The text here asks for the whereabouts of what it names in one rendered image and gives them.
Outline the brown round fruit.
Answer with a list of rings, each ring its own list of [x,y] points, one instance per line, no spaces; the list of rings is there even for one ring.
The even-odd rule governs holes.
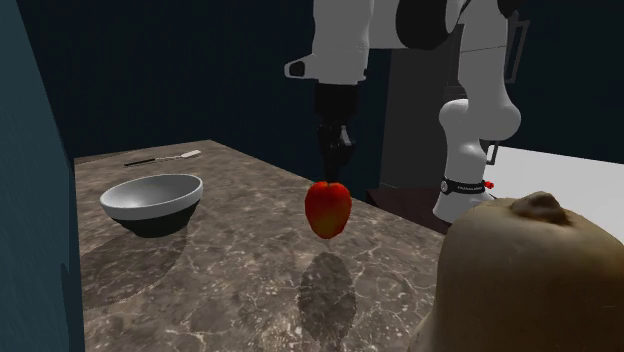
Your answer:
[[[624,244],[543,191],[471,208],[407,352],[624,352]]]

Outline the black handled silver spatula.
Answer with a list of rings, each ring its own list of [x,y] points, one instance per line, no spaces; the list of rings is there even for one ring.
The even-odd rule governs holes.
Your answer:
[[[144,160],[139,160],[139,161],[133,161],[133,162],[126,163],[123,166],[133,167],[133,166],[143,165],[143,164],[148,164],[148,163],[153,163],[153,162],[162,162],[162,161],[177,160],[177,159],[188,159],[188,158],[199,156],[201,153],[202,152],[200,150],[192,150],[192,151],[189,151],[180,155],[176,155],[176,156],[156,157],[156,158],[144,159]]]

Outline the red apple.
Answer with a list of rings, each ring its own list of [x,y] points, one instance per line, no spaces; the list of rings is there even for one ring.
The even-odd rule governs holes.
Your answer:
[[[338,182],[316,182],[307,191],[305,215],[312,231],[322,239],[331,239],[345,228],[351,213],[350,191]]]

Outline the white and black bowl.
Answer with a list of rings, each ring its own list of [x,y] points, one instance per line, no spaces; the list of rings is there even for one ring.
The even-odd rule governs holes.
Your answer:
[[[203,195],[203,181],[190,174],[160,174],[116,185],[100,196],[104,212],[144,238],[184,228]]]

